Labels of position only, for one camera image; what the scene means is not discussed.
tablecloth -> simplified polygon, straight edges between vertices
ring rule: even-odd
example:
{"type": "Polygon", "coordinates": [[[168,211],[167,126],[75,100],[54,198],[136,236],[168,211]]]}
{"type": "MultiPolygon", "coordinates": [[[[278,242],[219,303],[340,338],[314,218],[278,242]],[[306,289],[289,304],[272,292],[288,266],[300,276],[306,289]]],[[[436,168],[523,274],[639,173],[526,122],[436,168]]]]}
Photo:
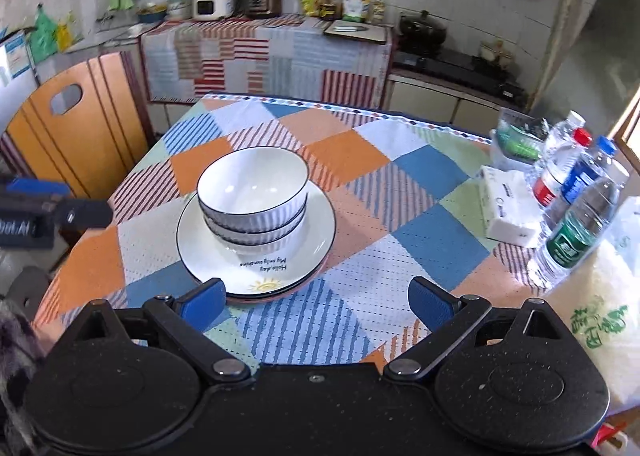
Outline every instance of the tablecloth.
{"type": "Polygon", "coordinates": [[[391,53],[322,35],[325,22],[274,19],[166,22],[142,36],[153,102],[195,102],[209,92],[294,97],[378,108],[391,53]]]}
{"type": "Polygon", "coordinates": [[[330,104],[209,95],[113,194],[113,224],[76,245],[35,323],[68,325],[92,298],[133,308],[195,288],[175,233],[198,176],[232,150],[265,145],[306,159],[332,202],[337,233],[308,286],[270,303],[228,306],[206,332],[252,368],[363,359],[382,367],[428,333],[408,307],[414,276],[494,306],[537,295],[524,269],[532,251],[484,237],[474,175],[489,162],[487,139],[330,104]]]}

table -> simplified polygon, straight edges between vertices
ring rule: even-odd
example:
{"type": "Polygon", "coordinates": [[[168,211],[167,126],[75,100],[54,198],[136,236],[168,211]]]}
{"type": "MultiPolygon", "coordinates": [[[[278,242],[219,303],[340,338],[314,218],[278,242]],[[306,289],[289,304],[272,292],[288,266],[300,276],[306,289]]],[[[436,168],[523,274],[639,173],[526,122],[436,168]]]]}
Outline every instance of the table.
{"type": "Polygon", "coordinates": [[[326,25],[298,14],[165,22],[141,38],[149,99],[193,103],[226,91],[378,108],[391,32],[372,44],[324,36],[326,25]]]}
{"type": "Polygon", "coordinates": [[[253,369],[359,360],[382,367],[428,333],[407,303],[414,276],[494,306],[537,295],[524,268],[532,251],[484,237],[473,176],[489,162],[487,139],[330,104],[208,95],[113,194],[113,224],[76,245],[36,326],[66,326],[92,298],[133,308],[194,288],[175,231],[198,176],[234,149],[264,145],[307,160],[334,206],[337,233],[308,286],[274,302],[228,306],[206,332],[253,369]]]}

water bottle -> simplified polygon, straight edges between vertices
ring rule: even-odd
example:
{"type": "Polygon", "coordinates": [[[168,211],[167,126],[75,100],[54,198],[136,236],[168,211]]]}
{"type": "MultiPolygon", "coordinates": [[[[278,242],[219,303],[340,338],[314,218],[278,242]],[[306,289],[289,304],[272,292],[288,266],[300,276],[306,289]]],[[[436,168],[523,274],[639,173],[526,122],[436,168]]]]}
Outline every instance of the water bottle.
{"type": "Polygon", "coordinates": [[[562,184],[571,172],[584,148],[591,143],[591,135],[584,128],[575,129],[572,138],[558,147],[546,160],[545,169],[533,185],[533,195],[542,208],[560,194],[562,184]]]}
{"type": "Polygon", "coordinates": [[[536,285],[552,288],[571,272],[611,221],[619,198],[619,185],[606,177],[580,193],[527,263],[529,277],[536,285]]]}
{"type": "Polygon", "coordinates": [[[540,158],[533,165],[533,168],[527,173],[526,181],[531,187],[535,181],[542,175],[545,170],[546,162],[549,160],[554,151],[562,146],[565,142],[572,139],[574,131],[584,126],[584,118],[575,111],[569,112],[569,115],[562,122],[558,122],[551,128],[549,135],[542,147],[540,158]]]}
{"type": "Polygon", "coordinates": [[[562,184],[562,190],[551,205],[546,208],[543,218],[549,230],[554,230],[578,194],[610,170],[616,146],[606,136],[598,137],[595,144],[584,151],[575,162],[571,172],[562,184]]]}

screw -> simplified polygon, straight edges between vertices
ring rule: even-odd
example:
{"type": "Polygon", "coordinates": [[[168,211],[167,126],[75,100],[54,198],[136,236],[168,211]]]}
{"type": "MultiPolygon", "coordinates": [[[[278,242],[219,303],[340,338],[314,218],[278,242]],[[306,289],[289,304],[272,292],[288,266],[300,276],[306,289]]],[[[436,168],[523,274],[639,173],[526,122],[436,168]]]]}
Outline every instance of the screw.
{"type": "Polygon", "coordinates": [[[245,367],[244,362],[238,359],[220,359],[213,364],[213,370],[220,376],[239,376],[245,367]]]}
{"type": "Polygon", "coordinates": [[[389,370],[399,376],[415,375],[422,366],[413,359],[396,359],[389,362],[389,370]]]}

white bowl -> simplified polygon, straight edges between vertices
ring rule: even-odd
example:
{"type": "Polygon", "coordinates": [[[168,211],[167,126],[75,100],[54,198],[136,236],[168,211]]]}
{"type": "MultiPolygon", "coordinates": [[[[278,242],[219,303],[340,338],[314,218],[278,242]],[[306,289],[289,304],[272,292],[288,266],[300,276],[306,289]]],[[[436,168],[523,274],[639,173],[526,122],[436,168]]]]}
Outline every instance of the white bowl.
{"type": "Polygon", "coordinates": [[[294,152],[250,147],[223,156],[198,180],[198,201],[215,223],[235,232],[268,232],[289,223],[306,201],[309,169],[294,152]]]}
{"type": "Polygon", "coordinates": [[[302,218],[305,217],[305,211],[306,203],[302,205],[298,214],[293,216],[289,223],[284,224],[279,229],[269,230],[268,232],[235,232],[234,230],[225,229],[225,227],[220,226],[206,214],[203,214],[203,216],[211,232],[225,241],[235,243],[236,245],[256,246],[277,241],[288,235],[300,224],[302,218]]]}

